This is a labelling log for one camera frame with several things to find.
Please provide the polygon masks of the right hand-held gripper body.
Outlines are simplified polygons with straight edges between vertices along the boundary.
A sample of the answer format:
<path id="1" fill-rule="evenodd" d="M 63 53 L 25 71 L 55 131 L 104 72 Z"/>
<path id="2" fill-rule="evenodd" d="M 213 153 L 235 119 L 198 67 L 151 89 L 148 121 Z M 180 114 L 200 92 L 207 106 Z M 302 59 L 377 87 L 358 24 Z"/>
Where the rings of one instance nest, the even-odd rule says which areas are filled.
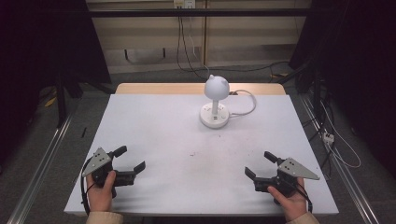
<path id="1" fill-rule="evenodd" d="M 253 180 L 253 184 L 256 191 L 268 192 L 268 187 L 275 187 L 285 197 L 290 197 L 294 193 L 299 192 L 311 205 L 309 196 L 305 190 L 300 190 L 298 178 L 308 178 L 313 180 L 319 180 L 319 176 L 301 165 L 293 158 L 287 158 L 285 160 L 278 158 L 277 161 L 277 176 L 271 178 L 257 177 Z"/>

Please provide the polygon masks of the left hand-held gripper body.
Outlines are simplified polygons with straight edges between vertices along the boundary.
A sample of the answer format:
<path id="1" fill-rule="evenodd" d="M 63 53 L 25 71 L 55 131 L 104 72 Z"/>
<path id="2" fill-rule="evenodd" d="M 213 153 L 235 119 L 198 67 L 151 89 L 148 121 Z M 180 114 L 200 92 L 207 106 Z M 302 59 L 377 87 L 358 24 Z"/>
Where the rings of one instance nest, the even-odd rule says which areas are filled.
<path id="1" fill-rule="evenodd" d="M 93 181 L 99 187 L 105 184 L 107 175 L 110 171 L 113 171 L 113 151 L 105 152 L 101 147 L 99 147 L 92 155 L 88 164 L 83 168 L 82 176 L 92 175 Z M 132 186 L 136 175 L 134 170 L 119 172 L 116 171 L 116 179 L 112 188 L 112 197 L 117 196 L 115 187 L 122 186 Z"/>

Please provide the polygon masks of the white desk lamp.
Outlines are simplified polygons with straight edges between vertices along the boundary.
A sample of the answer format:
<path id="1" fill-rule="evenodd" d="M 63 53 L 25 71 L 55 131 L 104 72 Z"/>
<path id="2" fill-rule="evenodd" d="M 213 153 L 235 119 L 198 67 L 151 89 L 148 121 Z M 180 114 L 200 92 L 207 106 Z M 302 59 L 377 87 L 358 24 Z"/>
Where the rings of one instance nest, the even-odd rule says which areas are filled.
<path id="1" fill-rule="evenodd" d="M 200 110 L 200 121 L 208 128 L 219 129 L 225 126 L 230 118 L 230 111 L 219 101 L 228 97 L 229 82 L 220 76 L 210 75 L 205 83 L 205 96 L 212 100 Z"/>

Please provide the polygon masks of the person's left hand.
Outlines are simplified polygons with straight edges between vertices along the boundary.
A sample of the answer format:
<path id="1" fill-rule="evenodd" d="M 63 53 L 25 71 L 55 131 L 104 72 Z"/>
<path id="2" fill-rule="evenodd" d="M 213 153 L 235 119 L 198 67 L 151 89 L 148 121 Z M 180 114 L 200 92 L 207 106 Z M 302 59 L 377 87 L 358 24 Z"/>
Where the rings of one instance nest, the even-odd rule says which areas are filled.
<path id="1" fill-rule="evenodd" d="M 115 182 L 116 173 L 110 171 L 105 184 L 98 187 L 91 175 L 87 175 L 86 182 L 88 189 L 88 201 L 92 212 L 110 212 L 112 209 L 112 188 Z"/>

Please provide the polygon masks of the person's right hand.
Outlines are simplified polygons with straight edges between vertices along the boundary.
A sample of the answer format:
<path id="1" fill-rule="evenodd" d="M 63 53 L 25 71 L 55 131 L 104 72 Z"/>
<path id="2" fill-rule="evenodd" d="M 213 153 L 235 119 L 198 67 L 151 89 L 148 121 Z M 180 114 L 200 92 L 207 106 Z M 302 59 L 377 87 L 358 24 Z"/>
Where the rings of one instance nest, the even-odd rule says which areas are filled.
<path id="1" fill-rule="evenodd" d="M 282 206 L 287 222 L 293 221 L 307 212 L 306 199 L 299 192 L 296 192 L 287 198 L 275 187 L 270 186 L 267 189 L 273 198 L 276 199 Z"/>

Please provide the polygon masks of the wooden table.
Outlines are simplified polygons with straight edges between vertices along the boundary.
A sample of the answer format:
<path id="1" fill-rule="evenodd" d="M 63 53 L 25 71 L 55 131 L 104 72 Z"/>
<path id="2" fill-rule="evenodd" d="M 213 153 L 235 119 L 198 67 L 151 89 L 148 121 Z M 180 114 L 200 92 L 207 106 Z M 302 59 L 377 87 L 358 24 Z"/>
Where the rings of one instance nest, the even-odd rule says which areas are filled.
<path id="1" fill-rule="evenodd" d="M 204 83 L 121 83 L 116 94 L 203 94 Z M 231 83 L 231 91 L 245 90 L 255 95 L 285 95 L 277 83 Z"/>

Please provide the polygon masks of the black metal stand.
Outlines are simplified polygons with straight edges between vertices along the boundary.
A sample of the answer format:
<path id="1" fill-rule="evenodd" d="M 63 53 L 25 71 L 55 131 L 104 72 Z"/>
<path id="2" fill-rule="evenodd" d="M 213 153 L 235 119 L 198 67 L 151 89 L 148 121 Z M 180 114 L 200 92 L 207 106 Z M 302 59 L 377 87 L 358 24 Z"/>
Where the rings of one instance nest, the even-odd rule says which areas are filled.
<path id="1" fill-rule="evenodd" d="M 57 127 L 61 128 L 67 117 L 66 102 L 64 96 L 64 81 L 61 74 L 56 77 L 56 98 L 58 101 L 58 124 Z"/>

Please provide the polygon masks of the black curtain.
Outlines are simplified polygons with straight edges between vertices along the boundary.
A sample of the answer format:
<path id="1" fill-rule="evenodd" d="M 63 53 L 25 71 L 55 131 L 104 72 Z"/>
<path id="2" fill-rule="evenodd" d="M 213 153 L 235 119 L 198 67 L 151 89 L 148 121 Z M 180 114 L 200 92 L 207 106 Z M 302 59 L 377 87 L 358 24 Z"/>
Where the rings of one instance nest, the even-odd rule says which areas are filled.
<path id="1" fill-rule="evenodd" d="M 16 150 L 48 86 L 79 96 L 82 81 L 108 83 L 87 0 L 0 0 L 0 166 Z"/>
<path id="2" fill-rule="evenodd" d="M 396 178 L 396 0 L 311 0 L 290 67 L 312 63 Z"/>

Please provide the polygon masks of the metal floor rail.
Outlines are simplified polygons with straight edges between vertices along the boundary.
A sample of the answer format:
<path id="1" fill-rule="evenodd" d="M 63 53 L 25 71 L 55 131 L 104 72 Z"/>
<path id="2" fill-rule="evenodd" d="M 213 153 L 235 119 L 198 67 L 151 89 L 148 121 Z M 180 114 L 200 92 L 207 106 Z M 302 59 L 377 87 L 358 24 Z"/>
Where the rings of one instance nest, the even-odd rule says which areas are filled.
<path id="1" fill-rule="evenodd" d="M 27 188 L 21 195 L 16 207 L 7 221 L 7 224 L 24 224 L 24 221 L 27 218 L 27 215 L 29 214 L 35 198 L 43 184 L 44 178 L 50 169 L 60 145 L 62 144 L 65 134 L 67 133 L 72 118 L 73 115 L 69 114 L 63 121 L 62 125 L 56 129 L 42 160 L 35 170 Z"/>
<path id="2" fill-rule="evenodd" d="M 349 167 L 345 164 L 336 146 L 325 143 L 323 139 L 321 142 L 324 144 L 327 154 L 332 160 L 333 167 L 337 170 L 338 174 L 343 180 L 346 190 L 348 191 L 353 203 L 359 211 L 364 223 L 379 224 L 379 220 L 375 214 L 375 211 L 373 210 L 373 207 L 370 205 L 367 197 L 364 195 L 352 173 L 350 173 Z"/>

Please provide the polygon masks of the black horizontal frame bar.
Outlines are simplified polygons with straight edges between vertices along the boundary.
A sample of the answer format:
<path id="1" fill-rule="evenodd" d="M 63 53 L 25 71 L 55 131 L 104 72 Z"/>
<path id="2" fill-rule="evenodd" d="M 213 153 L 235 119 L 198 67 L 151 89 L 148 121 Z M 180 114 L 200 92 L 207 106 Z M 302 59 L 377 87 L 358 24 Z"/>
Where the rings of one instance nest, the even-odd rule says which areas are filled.
<path id="1" fill-rule="evenodd" d="M 128 9 L 91 10 L 87 15 L 93 18 L 117 17 L 303 17 L 318 13 L 311 8 L 265 8 L 265 9 Z"/>

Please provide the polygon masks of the white wall socket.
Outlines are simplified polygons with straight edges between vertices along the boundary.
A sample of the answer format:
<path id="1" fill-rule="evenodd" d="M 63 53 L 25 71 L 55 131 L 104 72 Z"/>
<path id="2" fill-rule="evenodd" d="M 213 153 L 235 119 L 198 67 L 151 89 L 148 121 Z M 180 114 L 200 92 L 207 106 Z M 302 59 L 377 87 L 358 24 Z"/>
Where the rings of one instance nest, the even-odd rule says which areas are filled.
<path id="1" fill-rule="evenodd" d="M 174 0 L 174 8 L 194 9 L 195 0 Z"/>

